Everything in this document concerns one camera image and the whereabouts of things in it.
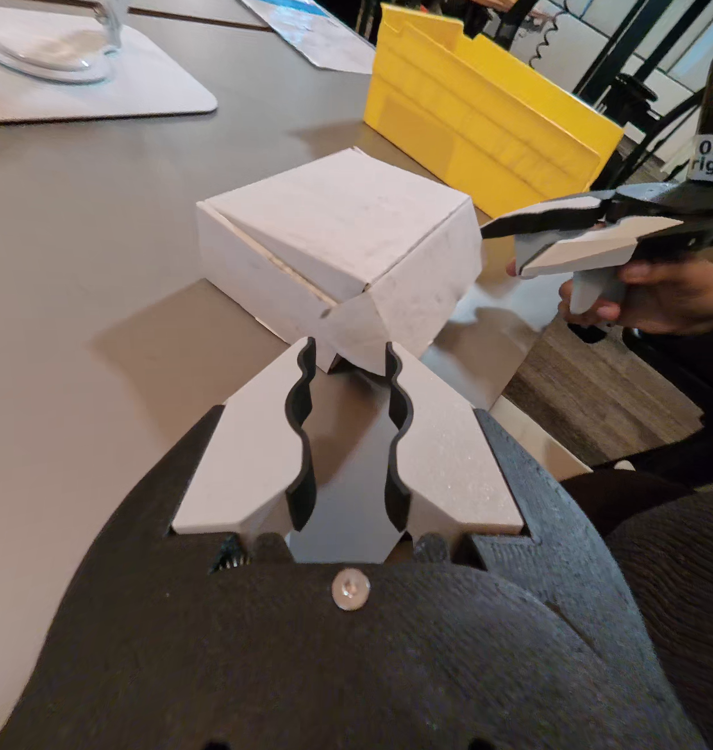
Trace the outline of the person's right forearm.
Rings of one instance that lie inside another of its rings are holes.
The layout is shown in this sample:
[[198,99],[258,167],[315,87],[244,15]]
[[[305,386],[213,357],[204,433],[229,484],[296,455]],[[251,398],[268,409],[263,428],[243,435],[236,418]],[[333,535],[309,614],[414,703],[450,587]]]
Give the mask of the person's right forearm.
[[636,470],[690,488],[713,484],[713,330],[672,335],[624,329],[623,342],[701,410],[695,433],[625,459]]

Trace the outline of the yellow plastic bin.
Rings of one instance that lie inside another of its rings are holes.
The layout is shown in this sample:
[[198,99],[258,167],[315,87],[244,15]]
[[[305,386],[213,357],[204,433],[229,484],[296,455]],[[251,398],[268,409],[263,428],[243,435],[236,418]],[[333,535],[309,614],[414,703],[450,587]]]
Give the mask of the yellow plastic bin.
[[460,20],[389,4],[363,119],[491,218],[588,192],[624,135]]

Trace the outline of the white cardboard mailer box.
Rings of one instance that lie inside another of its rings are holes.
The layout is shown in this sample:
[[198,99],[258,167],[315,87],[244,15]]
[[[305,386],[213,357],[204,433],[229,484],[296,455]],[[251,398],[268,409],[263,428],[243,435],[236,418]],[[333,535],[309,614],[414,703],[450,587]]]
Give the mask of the white cardboard mailer box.
[[465,193],[348,148],[197,203],[202,274],[316,364],[420,357],[482,271]]

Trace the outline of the person's right hand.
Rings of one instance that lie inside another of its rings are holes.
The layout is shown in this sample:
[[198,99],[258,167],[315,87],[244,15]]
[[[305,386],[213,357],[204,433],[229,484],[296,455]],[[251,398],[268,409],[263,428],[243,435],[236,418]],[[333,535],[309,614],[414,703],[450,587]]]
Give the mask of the person's right hand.
[[559,289],[558,306],[570,324],[613,323],[648,334],[694,335],[713,330],[713,263],[698,256],[681,262],[632,261],[618,268],[621,303],[598,299],[584,314],[571,307],[573,282]]

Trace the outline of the grey desk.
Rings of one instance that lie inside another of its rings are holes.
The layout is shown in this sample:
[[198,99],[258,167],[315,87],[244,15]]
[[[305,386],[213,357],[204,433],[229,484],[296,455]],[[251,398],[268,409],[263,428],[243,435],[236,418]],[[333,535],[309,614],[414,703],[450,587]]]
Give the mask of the grey desk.
[[203,277],[197,202],[356,146],[370,80],[275,33],[130,15],[213,115],[0,127],[0,730],[129,491],[286,350]]

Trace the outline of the person's black sweater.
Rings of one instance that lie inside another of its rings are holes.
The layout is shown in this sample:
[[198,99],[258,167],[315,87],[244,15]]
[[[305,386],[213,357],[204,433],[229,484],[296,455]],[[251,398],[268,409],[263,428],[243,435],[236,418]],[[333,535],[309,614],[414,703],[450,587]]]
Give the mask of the person's black sweater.
[[605,540],[662,670],[713,748],[713,490],[634,470],[561,484]]

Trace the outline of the blue white paper sheet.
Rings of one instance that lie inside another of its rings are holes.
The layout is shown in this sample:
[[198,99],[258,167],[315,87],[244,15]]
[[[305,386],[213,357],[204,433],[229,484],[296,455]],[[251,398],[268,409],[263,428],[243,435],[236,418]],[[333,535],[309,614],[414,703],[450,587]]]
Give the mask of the blue white paper sheet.
[[370,76],[375,49],[317,2],[243,1],[316,68]]

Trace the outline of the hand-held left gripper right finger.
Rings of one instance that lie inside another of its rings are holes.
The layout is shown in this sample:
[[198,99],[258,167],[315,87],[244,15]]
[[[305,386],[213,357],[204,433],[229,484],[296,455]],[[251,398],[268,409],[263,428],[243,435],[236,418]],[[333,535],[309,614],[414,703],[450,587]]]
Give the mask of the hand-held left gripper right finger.
[[473,405],[405,347],[386,344],[389,445],[384,504],[414,548],[439,537],[454,552],[470,535],[519,536],[524,519]]

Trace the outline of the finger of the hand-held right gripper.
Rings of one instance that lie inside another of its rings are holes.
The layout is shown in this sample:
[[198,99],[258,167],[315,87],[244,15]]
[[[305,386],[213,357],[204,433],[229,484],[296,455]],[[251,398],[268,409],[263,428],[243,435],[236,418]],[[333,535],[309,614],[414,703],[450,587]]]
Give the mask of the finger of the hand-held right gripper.
[[610,193],[578,193],[539,202],[494,218],[481,227],[483,239],[549,231],[588,230],[605,215]]
[[515,270],[522,278],[621,266],[638,241],[681,220],[627,217],[589,230],[547,230],[515,236]]

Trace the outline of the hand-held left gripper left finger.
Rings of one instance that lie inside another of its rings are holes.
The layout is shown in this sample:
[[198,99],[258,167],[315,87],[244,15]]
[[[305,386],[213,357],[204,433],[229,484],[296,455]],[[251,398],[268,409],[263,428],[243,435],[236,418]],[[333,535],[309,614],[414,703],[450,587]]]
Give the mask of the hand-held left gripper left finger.
[[303,425],[315,373],[316,342],[304,337],[226,399],[172,521],[176,534],[231,532],[249,545],[306,527],[316,480]]

